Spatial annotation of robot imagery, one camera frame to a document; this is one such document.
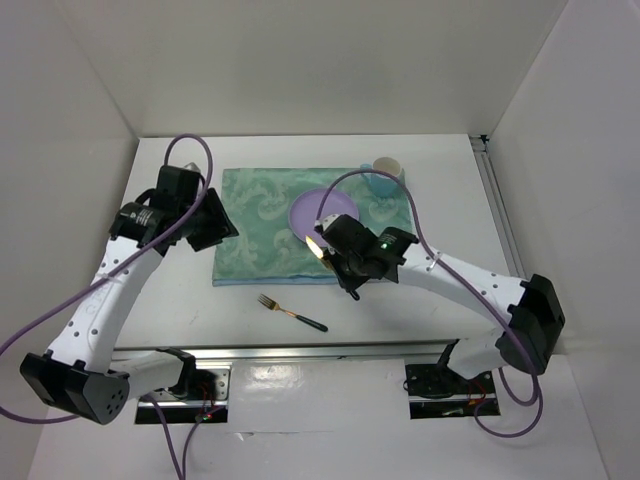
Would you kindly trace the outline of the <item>gold knife green handle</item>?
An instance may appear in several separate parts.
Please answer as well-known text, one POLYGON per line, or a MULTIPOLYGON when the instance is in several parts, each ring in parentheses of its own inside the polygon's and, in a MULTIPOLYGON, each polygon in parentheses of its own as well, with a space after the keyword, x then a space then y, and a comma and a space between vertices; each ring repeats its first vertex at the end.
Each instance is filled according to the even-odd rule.
POLYGON ((324 250, 321 247, 319 247, 310 236, 305 237, 305 243, 307 247, 311 250, 311 252, 319 259, 322 265, 326 269, 330 270, 334 275, 337 275, 333 265, 325 257, 324 250))

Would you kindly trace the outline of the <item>purple plastic plate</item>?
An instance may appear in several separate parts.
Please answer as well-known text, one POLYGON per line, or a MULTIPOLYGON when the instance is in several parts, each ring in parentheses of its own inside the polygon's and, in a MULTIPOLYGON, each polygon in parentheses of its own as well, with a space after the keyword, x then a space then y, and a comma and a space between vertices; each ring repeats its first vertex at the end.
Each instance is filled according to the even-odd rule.
MULTIPOLYGON (((309 236, 319 247, 327 246, 327 243, 314 230, 316 214, 320 202, 326 192, 325 188, 312 189, 299 195, 291 204, 289 210, 289 227, 294 235, 303 243, 309 236)), ((332 190, 325 201, 321 218, 332 214, 347 214, 359 219, 359 210, 355 202, 347 194, 332 190)))

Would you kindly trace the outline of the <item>light blue mug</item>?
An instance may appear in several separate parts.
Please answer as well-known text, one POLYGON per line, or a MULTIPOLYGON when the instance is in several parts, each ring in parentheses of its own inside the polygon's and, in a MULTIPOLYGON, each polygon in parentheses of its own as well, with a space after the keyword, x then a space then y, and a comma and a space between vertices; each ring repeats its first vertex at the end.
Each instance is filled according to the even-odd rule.
POLYGON ((364 170, 362 178, 367 182, 371 192, 379 198, 392 197, 404 182, 404 168, 394 158, 380 157, 372 164, 361 164, 364 170))

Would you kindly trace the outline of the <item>green patterned cloth placemat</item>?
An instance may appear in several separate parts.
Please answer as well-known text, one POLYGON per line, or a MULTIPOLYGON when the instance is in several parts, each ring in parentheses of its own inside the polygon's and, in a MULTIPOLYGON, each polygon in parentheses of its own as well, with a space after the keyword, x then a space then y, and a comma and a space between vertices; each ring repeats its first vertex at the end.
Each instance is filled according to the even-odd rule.
MULTIPOLYGON (((251 284, 332 284, 331 274, 289 226, 300 195, 326 189, 349 168, 238 168, 222 174, 222 203, 239 235, 216 247, 214 287, 251 284)), ((354 201, 360 222, 374 233, 386 227, 413 232, 412 212, 401 189, 374 195, 365 179, 351 176, 332 190, 354 201)))

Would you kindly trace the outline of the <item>gold fork green handle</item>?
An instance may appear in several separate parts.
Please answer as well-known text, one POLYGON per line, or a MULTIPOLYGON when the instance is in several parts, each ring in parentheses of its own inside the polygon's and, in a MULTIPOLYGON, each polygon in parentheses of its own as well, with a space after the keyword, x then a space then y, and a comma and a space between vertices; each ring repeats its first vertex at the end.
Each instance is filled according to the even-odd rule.
POLYGON ((258 302, 263 305, 264 307, 266 307, 267 309, 274 311, 274 312, 281 312, 283 314, 288 315, 289 317, 292 317, 294 319, 296 319, 297 321, 311 327, 314 328, 320 332, 323 333, 327 333, 329 331, 329 328, 320 323, 317 322, 311 318, 305 317, 303 315, 297 314, 293 311, 287 310, 283 307, 280 306, 280 304, 278 302, 276 302, 275 300, 271 299, 270 297, 264 295, 264 294, 260 294, 258 296, 258 302))

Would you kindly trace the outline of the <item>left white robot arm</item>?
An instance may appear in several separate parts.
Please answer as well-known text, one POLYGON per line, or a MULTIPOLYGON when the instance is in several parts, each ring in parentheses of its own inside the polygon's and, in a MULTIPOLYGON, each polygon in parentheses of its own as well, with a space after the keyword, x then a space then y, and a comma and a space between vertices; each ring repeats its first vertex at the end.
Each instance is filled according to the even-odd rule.
POLYGON ((238 232, 212 188, 193 168, 163 166, 157 184, 121 207, 94 280, 61 334, 45 353, 29 353, 20 373, 48 406, 107 425, 124 404, 153 391, 189 397, 212 375, 177 348, 113 363, 120 332, 145 283, 169 248, 186 240, 194 251, 238 232))

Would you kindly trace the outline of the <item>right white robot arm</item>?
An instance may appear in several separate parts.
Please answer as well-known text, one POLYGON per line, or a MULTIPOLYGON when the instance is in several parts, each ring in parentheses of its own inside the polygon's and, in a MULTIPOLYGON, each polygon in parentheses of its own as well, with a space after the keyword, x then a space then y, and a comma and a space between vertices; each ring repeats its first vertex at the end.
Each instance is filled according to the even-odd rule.
POLYGON ((347 214, 318 220, 314 230, 325 242, 322 261, 353 299, 370 280, 418 287, 462 305, 495 327, 449 344, 436 379, 448 392, 460 391, 478 375, 510 366, 542 375, 565 325, 553 283, 503 276, 420 245, 414 234, 388 227, 376 235, 347 214))

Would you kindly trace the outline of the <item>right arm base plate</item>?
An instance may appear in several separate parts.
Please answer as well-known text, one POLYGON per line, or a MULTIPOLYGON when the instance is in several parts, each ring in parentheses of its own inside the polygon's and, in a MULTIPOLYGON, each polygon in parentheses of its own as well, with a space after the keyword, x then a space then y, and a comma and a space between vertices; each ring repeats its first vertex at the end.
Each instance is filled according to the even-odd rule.
POLYGON ((403 389, 408 395, 412 419, 453 419, 499 416, 493 375, 483 372, 466 380, 435 364, 407 364, 403 389))

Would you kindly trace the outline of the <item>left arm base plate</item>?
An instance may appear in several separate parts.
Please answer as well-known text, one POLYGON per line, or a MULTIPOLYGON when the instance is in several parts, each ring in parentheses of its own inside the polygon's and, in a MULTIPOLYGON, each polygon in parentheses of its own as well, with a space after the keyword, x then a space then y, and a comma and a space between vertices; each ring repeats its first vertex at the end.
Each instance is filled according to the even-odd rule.
POLYGON ((168 390, 149 394, 163 412, 169 425, 192 425, 197 421, 222 424, 228 421, 231 365, 200 362, 199 373, 185 396, 168 390))

